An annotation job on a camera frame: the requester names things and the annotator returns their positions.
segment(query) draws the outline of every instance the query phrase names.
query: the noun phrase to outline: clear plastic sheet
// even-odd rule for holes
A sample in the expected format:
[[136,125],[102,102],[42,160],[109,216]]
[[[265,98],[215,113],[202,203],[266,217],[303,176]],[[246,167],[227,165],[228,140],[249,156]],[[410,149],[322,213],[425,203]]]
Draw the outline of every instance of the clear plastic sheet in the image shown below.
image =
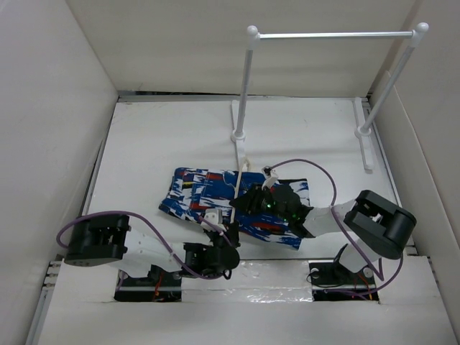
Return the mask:
[[245,260],[230,280],[183,280],[184,302],[312,302],[306,260]]

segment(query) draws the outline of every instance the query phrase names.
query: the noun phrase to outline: folded clothing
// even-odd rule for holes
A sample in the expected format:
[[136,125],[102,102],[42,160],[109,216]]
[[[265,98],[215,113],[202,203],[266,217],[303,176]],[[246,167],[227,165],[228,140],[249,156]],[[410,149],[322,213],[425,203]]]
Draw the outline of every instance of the folded clothing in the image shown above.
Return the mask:
[[[230,222],[232,207],[229,202],[234,199],[238,172],[233,170],[192,169],[179,167],[172,177],[170,190],[161,202],[159,209],[171,216],[186,221],[200,223],[198,217],[207,208],[222,210],[224,222]],[[259,172],[243,172],[238,196],[246,193],[253,183],[262,184],[265,177]],[[300,202],[310,205],[308,182],[299,180],[278,180],[277,185],[287,184],[300,196]],[[301,239],[294,235],[283,219],[270,213],[248,215],[236,210],[235,221],[239,223],[242,233],[265,242],[285,244],[299,249]]]

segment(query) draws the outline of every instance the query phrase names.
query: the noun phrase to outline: white metal rack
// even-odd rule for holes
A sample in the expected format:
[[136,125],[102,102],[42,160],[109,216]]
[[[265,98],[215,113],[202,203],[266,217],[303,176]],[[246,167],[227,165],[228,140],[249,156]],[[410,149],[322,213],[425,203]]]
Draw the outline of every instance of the white metal rack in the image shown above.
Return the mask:
[[239,108],[238,108],[238,119],[234,131],[231,134],[231,139],[235,142],[236,145],[236,157],[238,159],[238,165],[243,164],[245,158],[244,150],[244,140],[246,139],[246,134],[244,133],[244,117],[246,116],[246,103],[248,96],[249,88],[249,78],[251,75],[251,65],[252,65],[252,56],[254,54],[254,49],[258,42],[260,41],[273,41],[273,40],[327,40],[327,39],[363,39],[363,38],[380,38],[380,39],[396,39],[410,38],[410,44],[405,49],[401,58],[399,59],[395,70],[391,78],[388,80],[385,89],[382,92],[382,95],[377,100],[376,104],[372,108],[367,119],[364,118],[364,112],[362,110],[362,103],[359,97],[356,97],[354,100],[354,110],[356,117],[356,130],[355,135],[359,140],[359,146],[361,147],[362,159],[364,164],[364,169],[373,170],[374,162],[372,159],[371,151],[371,125],[375,120],[376,115],[378,114],[380,107],[385,102],[385,99],[388,97],[392,87],[394,86],[397,78],[403,71],[403,68],[410,56],[412,55],[414,49],[418,46],[420,41],[423,38],[423,35],[428,31],[428,24],[419,23],[414,30],[411,31],[398,31],[398,32],[331,32],[331,33],[293,33],[293,34],[262,34],[259,30],[251,25],[247,28],[247,34],[249,38],[248,48],[246,50],[246,57],[244,59],[244,71],[243,71],[243,82],[241,85],[241,93],[239,98]]

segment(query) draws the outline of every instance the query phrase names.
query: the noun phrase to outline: white pole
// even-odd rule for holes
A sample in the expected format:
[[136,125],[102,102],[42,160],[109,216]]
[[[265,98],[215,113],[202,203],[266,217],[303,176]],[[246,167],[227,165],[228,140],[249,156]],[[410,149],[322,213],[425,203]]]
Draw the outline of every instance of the white pole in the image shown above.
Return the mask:
[[254,46],[256,42],[259,41],[260,37],[259,31],[254,25],[247,27],[247,34],[249,36],[249,45],[244,59],[243,83],[241,84],[241,94],[239,97],[238,122],[236,123],[236,129],[231,135],[231,139],[233,141],[244,140],[246,136],[243,130],[243,125],[244,116],[246,115],[246,101],[249,87],[249,77],[251,75],[252,53],[254,52]]
[[401,72],[403,71],[403,68],[406,64],[406,62],[409,60],[410,55],[414,51],[414,49],[418,46],[420,41],[423,38],[423,35],[428,31],[428,24],[426,23],[419,23],[415,30],[413,31],[413,36],[410,39],[410,44],[408,47],[405,49],[404,53],[402,54],[400,60],[397,63],[397,66],[395,70],[393,71],[393,74],[391,75],[391,78],[388,80],[387,85],[385,85],[385,88],[383,89],[382,95],[380,95],[379,99],[377,100],[376,104],[371,110],[371,113],[367,117],[367,120],[362,126],[358,126],[355,131],[355,135],[357,137],[359,136],[369,136],[371,134],[371,125],[372,122],[374,122],[375,117],[377,116],[380,108],[382,107],[382,104],[385,102],[387,99],[388,95],[390,94],[390,91],[392,90],[392,87],[396,83],[397,78],[400,76]]

